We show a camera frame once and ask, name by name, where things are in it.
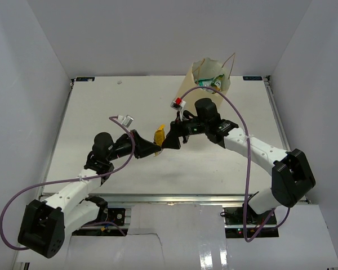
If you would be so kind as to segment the yellow M&M's packet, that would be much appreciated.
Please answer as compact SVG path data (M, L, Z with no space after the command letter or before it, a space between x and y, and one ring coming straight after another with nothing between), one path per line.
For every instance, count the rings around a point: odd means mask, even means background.
M166 138L164 128L165 125L162 124L154 133L154 143L159 147L162 147L162 143Z

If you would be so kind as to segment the teal candy bag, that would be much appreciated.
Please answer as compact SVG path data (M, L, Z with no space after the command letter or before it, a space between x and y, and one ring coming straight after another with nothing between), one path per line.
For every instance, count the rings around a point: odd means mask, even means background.
M212 87L213 78L210 79L198 79L196 84L198 86Z

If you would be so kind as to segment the green Skittles packet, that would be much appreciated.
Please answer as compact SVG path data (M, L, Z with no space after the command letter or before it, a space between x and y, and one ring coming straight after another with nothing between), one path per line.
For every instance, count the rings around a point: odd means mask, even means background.
M220 75L214 77L211 80L209 86L211 88L213 88L214 90L221 92L223 90L223 81L224 81L224 79L225 79L225 75L224 74L220 74Z

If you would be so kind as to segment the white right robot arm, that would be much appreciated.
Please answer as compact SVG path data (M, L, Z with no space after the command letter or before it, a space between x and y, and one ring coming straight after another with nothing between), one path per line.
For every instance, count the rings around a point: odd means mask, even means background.
M170 124L170 131L162 143L163 149L178 150L190 136L205 134L212 143L246 157L271 176L271 186L249 198L243 210L247 223L258 223L265 212L278 206L293 207L315 186L309 162L301 150L286 151L248 137L238 124L221 118L210 98L195 102L195 115L184 106L185 102L180 98L171 103L171 107L177 110L177 117Z

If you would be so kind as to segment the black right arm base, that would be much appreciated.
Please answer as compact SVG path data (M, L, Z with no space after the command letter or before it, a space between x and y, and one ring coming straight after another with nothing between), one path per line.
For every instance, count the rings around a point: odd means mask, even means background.
M251 238L259 227L263 224L270 211L261 215L252 215L247 213L247 237ZM225 235L227 239L243 239L243 208L228 207L224 208L220 213L225 223ZM278 224L274 213L271 214L263 229L256 236L257 238L277 238L279 237L278 229L275 228Z

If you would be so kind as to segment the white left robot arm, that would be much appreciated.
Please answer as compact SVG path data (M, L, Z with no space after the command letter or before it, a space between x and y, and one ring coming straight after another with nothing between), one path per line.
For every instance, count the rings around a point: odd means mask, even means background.
M91 192L114 171L112 161L127 155L144 158L160 150L160 145L141 138L136 130L121 135L116 141L107 132L97 134L79 180L44 201L33 200L26 206L18 242L52 258L65 238L82 225L103 224L107 220L107 202L91 196Z

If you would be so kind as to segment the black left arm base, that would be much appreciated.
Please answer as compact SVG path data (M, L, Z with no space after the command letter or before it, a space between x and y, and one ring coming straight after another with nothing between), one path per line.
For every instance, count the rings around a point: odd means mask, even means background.
M126 236L126 233L121 229L126 216L125 208L110 208L108 202L98 196L89 196L85 201L94 203L99 211L96 219L86 223L83 227L101 226L101 232L116 229L120 236Z

